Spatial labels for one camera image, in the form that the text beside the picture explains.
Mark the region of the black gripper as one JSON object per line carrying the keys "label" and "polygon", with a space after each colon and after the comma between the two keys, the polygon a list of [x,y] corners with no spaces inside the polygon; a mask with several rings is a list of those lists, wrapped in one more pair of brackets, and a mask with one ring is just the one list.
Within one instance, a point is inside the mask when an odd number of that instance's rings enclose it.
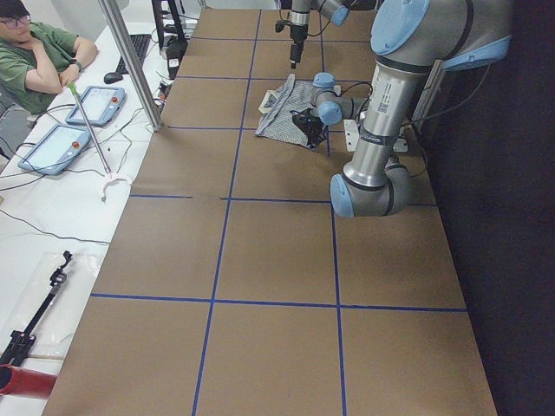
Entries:
{"label": "black gripper", "polygon": [[295,69],[298,63],[301,62],[302,53],[304,51],[304,41],[307,39],[307,26],[291,25],[290,38],[292,40],[290,51],[291,68]]}
{"label": "black gripper", "polygon": [[291,110],[290,114],[293,124],[306,136],[306,146],[310,150],[317,148],[326,140],[324,125],[311,108],[303,111]]}

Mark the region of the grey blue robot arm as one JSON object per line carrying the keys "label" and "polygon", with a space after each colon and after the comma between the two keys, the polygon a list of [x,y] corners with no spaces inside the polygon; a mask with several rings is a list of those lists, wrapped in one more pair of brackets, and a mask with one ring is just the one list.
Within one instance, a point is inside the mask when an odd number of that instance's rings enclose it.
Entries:
{"label": "grey blue robot arm", "polygon": [[276,33],[289,29],[291,39],[290,65],[296,69],[302,60],[304,43],[311,37],[309,33],[310,17],[316,13],[328,21],[328,24],[342,26],[350,13],[351,1],[316,0],[292,1],[287,17],[279,17],[274,24]]}
{"label": "grey blue robot arm", "polygon": [[419,80],[436,61],[458,71],[503,59],[512,18],[511,1],[385,1],[370,33],[375,72],[369,99],[345,100],[334,91],[333,75],[315,76],[309,108],[293,114],[309,140],[325,126],[366,112],[352,160],[330,181],[337,215],[381,217],[407,205],[411,178],[393,147]]}

